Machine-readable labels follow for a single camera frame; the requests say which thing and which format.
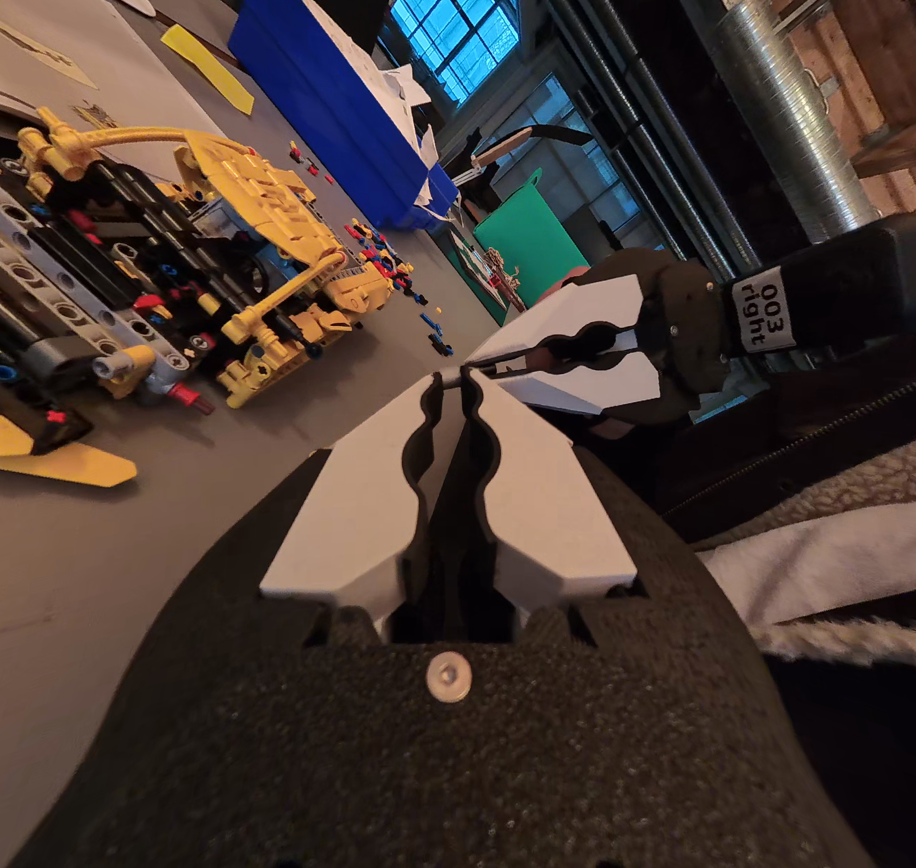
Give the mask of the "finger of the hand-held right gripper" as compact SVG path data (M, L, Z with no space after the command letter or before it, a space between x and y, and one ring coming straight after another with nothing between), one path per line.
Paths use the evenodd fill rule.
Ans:
M547 370L506 372L494 381L522 404L573 415L601 415L660 396L659 371L635 344L557 359Z
M551 339L573 339L590 325L628 330L638 321L642 304L643 293L635 275L581 285L573 280L500 327L466 358L466 363L483 367L516 358Z

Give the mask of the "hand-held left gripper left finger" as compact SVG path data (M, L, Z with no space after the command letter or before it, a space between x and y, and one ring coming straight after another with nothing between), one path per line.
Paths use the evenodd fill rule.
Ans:
M358 609L380 641L429 577L429 504L445 386L433 372L319 452L317 477L259 584L264 599Z

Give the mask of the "grey desk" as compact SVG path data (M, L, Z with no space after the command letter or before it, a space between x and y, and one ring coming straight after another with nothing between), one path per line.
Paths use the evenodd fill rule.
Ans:
M1 858L11 862L93 741L146 631L199 559L319 447L441 366L421 306L364 328L238 411L88 393L90 440L131 460L117 488L2 472Z

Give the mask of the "green box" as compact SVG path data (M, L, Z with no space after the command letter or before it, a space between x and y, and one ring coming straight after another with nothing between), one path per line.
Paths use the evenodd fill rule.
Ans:
M588 268L585 257L541 195L542 175L542 169L537 169L475 229L481 247L498 251L508 270L518 274L519 295L527 306L570 272Z

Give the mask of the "green baseplate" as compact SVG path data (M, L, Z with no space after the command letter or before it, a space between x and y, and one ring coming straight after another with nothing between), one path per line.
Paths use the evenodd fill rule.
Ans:
M449 258L455 269L462 276L471 291L499 324L506 323L510 316L519 313L512 305L507 305L491 285L487 265L483 255L455 230L449 230L451 240Z

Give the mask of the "person's fleece-lined dark jacket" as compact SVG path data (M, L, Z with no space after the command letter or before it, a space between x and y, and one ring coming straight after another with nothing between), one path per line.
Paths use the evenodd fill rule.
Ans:
M915 503L914 338L785 373L692 426L661 456L650 498L696 553L793 523ZM743 623L762 652L783 660L914 668L914 590L769 626Z

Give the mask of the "person's white shirt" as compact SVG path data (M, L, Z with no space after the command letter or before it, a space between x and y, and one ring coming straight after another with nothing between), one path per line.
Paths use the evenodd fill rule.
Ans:
M915 588L915 503L793 523L698 556L747 625L906 594Z

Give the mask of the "paned window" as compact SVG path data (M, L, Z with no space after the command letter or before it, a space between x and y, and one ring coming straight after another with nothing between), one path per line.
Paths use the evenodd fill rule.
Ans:
M412 63L456 107L520 43L518 0L391 0L390 17Z

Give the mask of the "scattered red and black pins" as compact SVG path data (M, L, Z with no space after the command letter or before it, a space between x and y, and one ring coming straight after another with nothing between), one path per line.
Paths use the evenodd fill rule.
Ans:
M324 168L314 161L307 153L303 153L296 141L290 142L289 156L295 164L305 168L313 177L322 177L328 184L334 186L336 181Z

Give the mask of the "yellow brick car model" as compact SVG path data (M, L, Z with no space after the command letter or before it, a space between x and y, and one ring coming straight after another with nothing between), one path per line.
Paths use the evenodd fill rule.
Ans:
M294 172L212 133L81 131L40 108L1 169L2 471L110 488L68 399L241 409L385 307L392 284Z

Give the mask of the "blue plastic bin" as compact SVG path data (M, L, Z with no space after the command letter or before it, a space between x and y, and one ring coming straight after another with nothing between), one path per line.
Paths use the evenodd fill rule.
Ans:
M375 225L364 212L385 219L394 198L381 194L371 206L371 176L347 165L355 158L346 156L344 119L331 110L331 93L339 88L319 78L322 56L296 52L309 39L308 15L300 0L243 0L228 48L369 222L396 229Z

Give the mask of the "person's dark trousers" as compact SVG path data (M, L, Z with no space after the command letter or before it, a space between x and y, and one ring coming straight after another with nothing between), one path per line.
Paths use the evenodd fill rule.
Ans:
M915 865L915 671L765 658L808 759L877 866Z

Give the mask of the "yellow paper strip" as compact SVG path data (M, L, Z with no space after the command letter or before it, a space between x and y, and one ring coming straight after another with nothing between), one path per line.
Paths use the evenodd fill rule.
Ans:
M173 24L161 35L161 42L197 69L233 108L246 117L252 115L255 98L196 35Z

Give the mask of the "instruction booklet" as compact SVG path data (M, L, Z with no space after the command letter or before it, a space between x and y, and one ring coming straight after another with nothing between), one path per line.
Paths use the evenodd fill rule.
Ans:
M2 134L44 106L78 130L168 127L223 137L107 0L1 0Z

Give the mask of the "silver ventilation duct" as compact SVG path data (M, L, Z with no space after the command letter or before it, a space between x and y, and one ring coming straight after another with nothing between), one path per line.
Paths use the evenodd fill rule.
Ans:
M741 0L711 34L716 68L807 238L877 219L816 84L770 0Z

